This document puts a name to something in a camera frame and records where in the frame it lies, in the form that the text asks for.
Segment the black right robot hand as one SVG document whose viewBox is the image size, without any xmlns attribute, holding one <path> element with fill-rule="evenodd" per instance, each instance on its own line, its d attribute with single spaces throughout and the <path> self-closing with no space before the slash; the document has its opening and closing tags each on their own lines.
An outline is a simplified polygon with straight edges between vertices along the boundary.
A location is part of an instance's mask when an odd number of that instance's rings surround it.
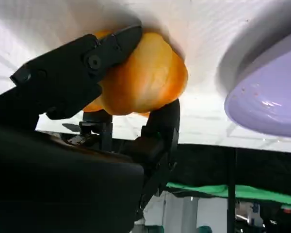
<svg viewBox="0 0 291 233">
<path fill-rule="evenodd" d="M 150 113 L 141 136 L 112 150 L 106 112 L 81 124 L 85 147 L 41 133 L 41 114 L 74 116 L 127 60 L 140 25 L 102 39 L 84 35 L 22 65 L 0 95 L 0 233 L 128 233 L 174 169 L 180 105 Z"/>
</svg>

